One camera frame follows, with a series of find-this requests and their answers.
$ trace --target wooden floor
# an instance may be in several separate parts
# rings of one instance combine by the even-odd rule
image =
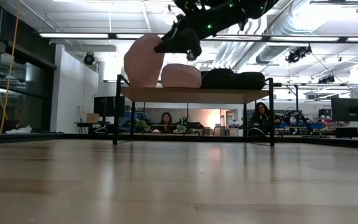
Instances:
[[[358,224],[358,149],[0,144],[0,224]]]

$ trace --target person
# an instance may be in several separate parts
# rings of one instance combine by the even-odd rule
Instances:
[[[266,104],[259,102],[256,104],[254,114],[249,124],[259,124],[266,126],[269,124],[270,113]],[[280,124],[283,120],[279,116],[274,116],[274,124]]]
[[[164,112],[161,115],[161,122],[159,123],[158,130],[161,133],[173,133],[176,129],[175,125],[172,123],[172,116],[169,112]]]

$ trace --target dark hair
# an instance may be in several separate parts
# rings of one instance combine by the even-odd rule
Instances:
[[[265,108],[265,114],[268,114],[268,113],[269,113],[269,109],[267,108],[266,104],[264,104],[264,103],[262,103],[262,102],[259,102],[259,103],[256,104],[254,114],[255,114],[255,115],[259,115],[258,109],[259,109],[259,106],[260,106],[260,105],[263,105],[263,106],[264,106],[264,108]]]
[[[161,122],[160,122],[160,124],[165,124],[165,123],[164,123],[164,120],[163,120],[164,115],[168,115],[168,117],[169,117],[168,124],[172,124],[172,116],[171,116],[171,114],[170,114],[169,112],[164,112],[164,113],[161,115]]]

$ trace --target wooden tabletop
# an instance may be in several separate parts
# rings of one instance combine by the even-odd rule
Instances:
[[[121,94],[133,102],[245,104],[268,96],[269,91],[121,87]]]

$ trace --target pink pillow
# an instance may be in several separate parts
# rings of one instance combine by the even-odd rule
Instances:
[[[161,84],[165,88],[199,88],[201,72],[190,65],[169,64],[161,72]]]
[[[154,52],[162,42],[155,34],[145,34],[135,40],[124,56],[124,70],[131,87],[155,87],[160,76],[164,54]]]

